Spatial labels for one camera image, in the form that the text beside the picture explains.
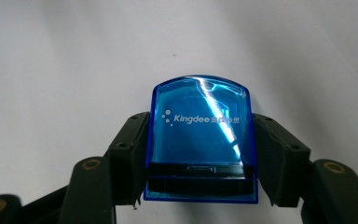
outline white dot logo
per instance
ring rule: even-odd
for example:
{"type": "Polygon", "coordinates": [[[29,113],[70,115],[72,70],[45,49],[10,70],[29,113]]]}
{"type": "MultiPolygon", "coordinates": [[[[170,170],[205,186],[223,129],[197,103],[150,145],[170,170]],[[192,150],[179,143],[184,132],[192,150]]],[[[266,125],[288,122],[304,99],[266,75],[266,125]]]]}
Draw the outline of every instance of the white dot logo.
{"type": "Polygon", "coordinates": [[[170,121],[170,119],[168,118],[168,116],[171,114],[171,110],[166,110],[165,111],[165,114],[163,114],[161,117],[163,118],[163,119],[165,119],[165,122],[166,123],[169,123],[169,122],[171,122],[170,121]]]}

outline blue object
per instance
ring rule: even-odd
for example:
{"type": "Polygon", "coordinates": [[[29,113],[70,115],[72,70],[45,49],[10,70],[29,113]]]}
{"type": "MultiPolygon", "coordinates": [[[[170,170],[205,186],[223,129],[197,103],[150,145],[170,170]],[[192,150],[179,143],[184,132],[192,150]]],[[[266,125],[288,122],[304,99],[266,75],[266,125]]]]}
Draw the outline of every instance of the blue object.
{"type": "Polygon", "coordinates": [[[168,80],[153,90],[145,200],[257,203],[250,95],[212,76],[168,80]]]}

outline gray background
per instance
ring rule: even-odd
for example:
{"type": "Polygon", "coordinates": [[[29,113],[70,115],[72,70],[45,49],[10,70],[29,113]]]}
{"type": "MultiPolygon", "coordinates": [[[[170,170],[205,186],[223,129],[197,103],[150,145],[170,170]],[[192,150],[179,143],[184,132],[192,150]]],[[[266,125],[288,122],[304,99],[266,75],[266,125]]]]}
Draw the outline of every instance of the gray background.
{"type": "MultiPolygon", "coordinates": [[[[358,174],[358,1],[0,1],[0,194],[24,204],[103,155],[155,85],[210,74],[358,174]]],[[[300,223],[299,209],[154,203],[118,223],[300,223]]]]}

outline blue translucent device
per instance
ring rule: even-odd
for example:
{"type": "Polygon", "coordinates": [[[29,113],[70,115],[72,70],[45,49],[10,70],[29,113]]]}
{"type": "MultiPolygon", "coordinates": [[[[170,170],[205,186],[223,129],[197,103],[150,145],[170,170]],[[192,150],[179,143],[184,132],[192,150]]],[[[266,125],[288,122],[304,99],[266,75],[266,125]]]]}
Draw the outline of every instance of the blue translucent device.
{"type": "Polygon", "coordinates": [[[145,200],[257,203],[250,95],[212,76],[178,77],[153,90],[145,200]]]}

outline white backdrop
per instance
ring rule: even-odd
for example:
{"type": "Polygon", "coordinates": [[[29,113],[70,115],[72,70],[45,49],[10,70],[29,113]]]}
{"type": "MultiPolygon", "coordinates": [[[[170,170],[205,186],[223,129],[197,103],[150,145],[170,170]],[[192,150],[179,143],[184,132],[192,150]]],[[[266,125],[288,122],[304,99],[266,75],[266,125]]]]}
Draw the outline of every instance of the white backdrop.
{"type": "MultiPolygon", "coordinates": [[[[155,85],[246,86],[311,159],[358,174],[358,1],[0,1],[0,194],[24,204],[101,156],[155,85]]],[[[299,208],[154,203],[118,223],[301,223],[299,208]]]]}

